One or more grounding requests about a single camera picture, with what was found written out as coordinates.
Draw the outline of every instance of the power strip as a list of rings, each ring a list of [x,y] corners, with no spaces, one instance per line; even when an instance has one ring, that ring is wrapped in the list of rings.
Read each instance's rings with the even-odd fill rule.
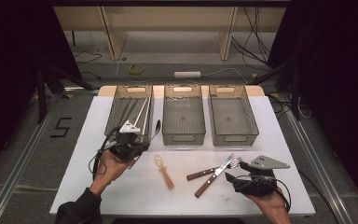
[[[175,72],[176,78],[201,77],[201,72]]]

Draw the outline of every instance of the black sleeve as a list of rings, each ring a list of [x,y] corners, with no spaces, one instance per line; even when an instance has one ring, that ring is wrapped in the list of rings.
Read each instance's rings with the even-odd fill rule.
[[[101,198],[86,188],[84,193],[73,203],[63,203],[58,208],[55,223],[103,223],[100,212]]]

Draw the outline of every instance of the gray plastic basket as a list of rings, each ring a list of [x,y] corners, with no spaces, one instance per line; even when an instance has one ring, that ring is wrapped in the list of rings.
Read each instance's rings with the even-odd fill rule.
[[[202,145],[205,119],[200,85],[166,85],[162,119],[164,145]]]
[[[137,133],[138,137],[135,142],[149,142],[152,131],[150,124],[153,118],[153,102],[152,85],[117,86],[104,132],[105,135],[108,135],[114,128],[123,125],[124,122],[129,120],[131,124],[141,129]]]
[[[259,131],[245,86],[210,86],[213,145],[251,146]]]

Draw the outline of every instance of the white table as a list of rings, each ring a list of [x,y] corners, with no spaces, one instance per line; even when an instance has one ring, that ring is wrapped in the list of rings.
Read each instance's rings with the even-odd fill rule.
[[[274,170],[289,188],[292,196],[291,216],[311,216],[315,210],[305,190],[296,165],[284,141],[269,99],[266,96],[249,97],[260,135],[251,147],[214,147],[212,143],[207,98],[203,98],[206,134],[204,145],[197,147],[166,147],[159,133],[148,151],[113,182],[103,193],[101,212],[116,217],[245,217],[260,216],[258,207],[243,195],[234,191],[222,173],[199,197],[194,193],[209,175],[187,181],[186,176],[220,165],[231,152],[235,158],[250,162],[259,155],[290,164],[290,169]],[[75,201],[92,181],[88,168],[90,159],[101,147],[103,132],[113,97],[94,97],[83,129],[79,135],[73,156],[56,195],[50,213],[56,214],[62,203]],[[153,121],[162,121],[162,97],[156,97]],[[168,190],[162,174],[154,163],[159,154],[167,166],[174,189]],[[241,168],[226,169],[233,175],[248,175]],[[287,192],[282,185],[284,195]]]

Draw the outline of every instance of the brown handle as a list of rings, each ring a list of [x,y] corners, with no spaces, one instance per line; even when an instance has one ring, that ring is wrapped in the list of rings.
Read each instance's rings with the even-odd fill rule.
[[[165,183],[167,184],[168,189],[173,189],[173,187],[175,187],[175,185],[171,181],[170,176],[167,174],[167,167],[164,166],[159,170],[162,172],[162,175],[164,176]]]
[[[212,175],[209,179],[197,190],[195,193],[196,197],[199,198],[201,194],[212,184],[212,182],[216,179],[216,175]]]
[[[186,176],[186,178],[187,178],[187,180],[192,180],[192,179],[195,179],[195,178],[203,176],[203,175],[211,174],[213,172],[214,172],[214,168],[211,168],[209,170],[204,170],[204,171],[192,174],[192,175],[188,175],[188,176]]]

